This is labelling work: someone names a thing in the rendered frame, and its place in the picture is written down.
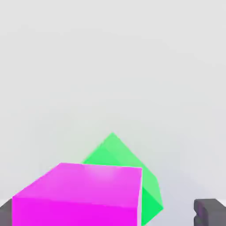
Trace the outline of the small magenta cube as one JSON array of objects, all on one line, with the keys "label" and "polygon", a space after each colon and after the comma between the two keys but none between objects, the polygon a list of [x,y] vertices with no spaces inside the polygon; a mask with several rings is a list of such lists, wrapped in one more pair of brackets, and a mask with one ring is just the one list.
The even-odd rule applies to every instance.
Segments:
[{"label": "small magenta cube", "polygon": [[141,226],[142,169],[60,163],[12,197],[12,226]]}]

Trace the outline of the small green cube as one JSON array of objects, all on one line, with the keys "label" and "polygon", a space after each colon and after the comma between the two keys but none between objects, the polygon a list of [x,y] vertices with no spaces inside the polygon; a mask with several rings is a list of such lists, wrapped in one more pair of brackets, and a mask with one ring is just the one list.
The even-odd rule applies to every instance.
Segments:
[{"label": "small green cube", "polygon": [[141,226],[146,226],[151,219],[163,210],[157,177],[130,151],[116,134],[109,134],[104,141],[82,160],[82,163],[142,168]]}]

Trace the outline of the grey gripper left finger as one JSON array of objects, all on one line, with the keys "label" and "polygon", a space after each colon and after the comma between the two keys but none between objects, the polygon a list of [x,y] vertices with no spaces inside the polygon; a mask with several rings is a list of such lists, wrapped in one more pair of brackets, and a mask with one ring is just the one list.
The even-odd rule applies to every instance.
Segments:
[{"label": "grey gripper left finger", "polygon": [[0,204],[0,226],[12,226],[12,199]]}]

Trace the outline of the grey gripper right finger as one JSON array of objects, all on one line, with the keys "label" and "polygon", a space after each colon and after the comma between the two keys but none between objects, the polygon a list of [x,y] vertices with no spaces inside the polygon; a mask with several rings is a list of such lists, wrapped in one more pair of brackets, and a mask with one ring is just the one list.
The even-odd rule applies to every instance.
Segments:
[{"label": "grey gripper right finger", "polygon": [[226,202],[218,199],[195,199],[194,226],[226,226]]}]

